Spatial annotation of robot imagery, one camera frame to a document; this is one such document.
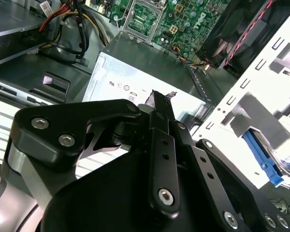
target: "sticker label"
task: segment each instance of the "sticker label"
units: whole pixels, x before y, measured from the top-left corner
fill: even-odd
[[[49,5],[48,1],[44,1],[40,4],[40,8],[42,9],[43,13],[46,17],[49,17],[53,14],[53,10],[51,6]]]

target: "wire bundle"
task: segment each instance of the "wire bundle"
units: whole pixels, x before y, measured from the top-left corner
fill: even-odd
[[[91,23],[91,25],[95,28],[95,30],[99,33],[99,38],[100,38],[101,42],[103,43],[103,45],[104,46],[108,45],[109,38],[107,36],[105,28],[103,27],[103,25],[100,23],[99,20],[96,20],[95,16],[93,15],[93,13],[90,10],[90,8],[87,8],[83,5],[81,5],[78,0],[69,0],[66,3],[62,3],[62,6],[44,21],[44,23],[41,25],[39,31],[40,32],[45,31],[47,25],[54,18],[59,17],[59,16],[64,16],[64,17],[62,18],[62,20],[60,22],[58,34],[57,34],[55,40],[52,41],[52,40],[46,39],[48,44],[43,46],[42,48],[50,48],[52,46],[55,46],[55,47],[62,49],[63,51],[77,55],[76,59],[83,58],[85,52],[89,48],[89,33],[87,30],[87,25],[85,23],[85,19],[88,20]],[[72,50],[72,49],[59,43],[59,41],[61,39],[61,34],[62,34],[61,32],[62,32],[63,25],[68,18],[74,19],[77,23],[78,31],[79,31],[80,38],[81,38],[81,43],[80,43],[80,47],[82,49],[81,51]]]
[[[231,53],[231,55],[227,58],[226,62],[225,62],[225,66],[227,66],[230,61],[233,59],[235,53],[238,51],[238,49],[242,46],[242,43],[244,42],[244,40],[246,39],[247,35],[250,33],[250,31],[255,27],[255,25],[257,24],[257,22],[262,19],[263,15],[265,14],[265,12],[267,11],[267,9],[269,9],[272,4],[273,4],[274,0],[270,0],[270,2],[266,5],[266,7],[262,10],[262,12],[258,15],[258,17],[255,19],[255,21],[253,21],[253,23],[250,25],[250,27],[248,28],[248,30],[244,33],[241,41],[237,44],[236,48],[234,49],[234,51]]]
[[[278,208],[282,208],[282,206],[283,205],[285,205],[285,207],[286,207],[286,213],[285,213],[285,215],[290,215],[290,203],[288,203],[287,201],[286,201],[286,199],[285,198],[281,198],[280,200],[277,200],[277,199],[274,199],[274,198],[272,198],[272,199],[270,199],[271,201],[273,201],[273,200],[275,200],[276,202],[275,203],[273,203],[276,207],[278,207]]]
[[[200,67],[200,66],[204,66],[206,65],[205,62],[202,62],[202,63],[192,63],[190,61],[188,61],[182,54],[181,54],[181,51],[180,51],[180,48],[179,48],[179,45],[178,43],[174,42],[171,46],[171,50],[173,53],[175,53],[177,55],[177,57],[179,58],[180,61],[182,61],[184,64],[187,64],[189,66],[194,66],[194,67]]]

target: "green circuit board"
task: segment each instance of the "green circuit board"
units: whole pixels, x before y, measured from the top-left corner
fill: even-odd
[[[200,6],[196,0],[179,0],[175,6],[169,2],[152,42],[166,49],[176,42],[188,61],[198,63],[195,51],[201,48],[229,2],[204,0]],[[172,28],[176,30],[175,34],[172,34]]]
[[[135,4],[134,13],[128,27],[145,35],[150,35],[150,29],[156,23],[158,14],[143,5]]]
[[[230,1],[167,0],[159,22],[157,12],[136,3],[128,27],[149,36],[152,26],[158,23],[151,42],[167,50],[177,43],[188,61],[198,63],[195,51],[201,48]],[[119,19],[118,25],[123,26],[132,3],[133,0],[114,0],[104,15],[112,21]]]

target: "bolt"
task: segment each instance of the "bolt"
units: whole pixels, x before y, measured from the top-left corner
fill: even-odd
[[[186,129],[185,125],[182,124],[181,122],[178,122],[178,126],[180,129],[183,129],[183,130]]]
[[[210,142],[206,141],[205,144],[206,144],[206,146],[208,146],[209,148],[213,148],[213,145],[212,145]]]
[[[129,108],[129,110],[131,110],[133,112],[136,112],[137,111],[137,109],[135,108],[135,106],[132,105],[132,104],[128,104],[128,108]]]
[[[63,134],[59,137],[59,143],[63,146],[73,146],[75,144],[75,139],[68,134]]]
[[[289,225],[281,215],[277,214],[277,219],[283,227],[288,229]]]
[[[229,226],[231,226],[231,228],[233,229],[237,229],[238,228],[238,223],[235,219],[235,217],[228,211],[225,211],[223,213],[224,219],[226,220],[226,222],[228,223]]]
[[[173,195],[170,193],[169,190],[162,188],[162,189],[159,190],[158,195],[159,195],[159,199],[165,205],[170,206],[170,205],[173,204],[174,198],[173,198]]]
[[[157,112],[157,116],[158,116],[159,118],[161,118],[161,119],[164,119],[164,116],[163,116],[162,113]]]
[[[274,220],[269,216],[269,215],[265,215],[265,219],[267,221],[267,223],[269,223],[269,225],[273,228],[276,228],[276,223],[274,222]]]
[[[46,129],[48,128],[49,126],[49,123],[46,119],[44,118],[41,118],[41,117],[36,117],[34,118],[32,121],[31,121],[31,124],[34,128],[36,129],[40,129],[40,130],[43,130],[43,129]]]

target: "red wire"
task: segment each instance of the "red wire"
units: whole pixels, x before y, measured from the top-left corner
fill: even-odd
[[[265,14],[265,12],[267,11],[267,9],[269,9],[271,7],[271,5],[273,4],[274,0],[271,0],[266,7],[262,10],[262,12],[259,14],[258,18],[256,18],[256,20],[250,25],[249,29],[245,32],[244,36],[242,37],[241,41],[238,43],[238,45],[236,46],[235,50],[232,52],[231,56],[228,58],[228,60],[225,63],[225,66],[227,66],[231,59],[233,59],[235,53],[237,52],[237,50],[241,47],[243,41],[246,39],[247,35],[250,33],[250,31],[255,27],[255,25],[257,24],[257,22],[263,17],[263,15]]]
[[[44,31],[45,26],[47,25],[47,23],[51,20],[52,17],[60,15],[65,13],[67,10],[69,9],[69,7],[66,4],[63,4],[56,12],[54,12],[51,16],[49,16],[41,25],[39,31]]]

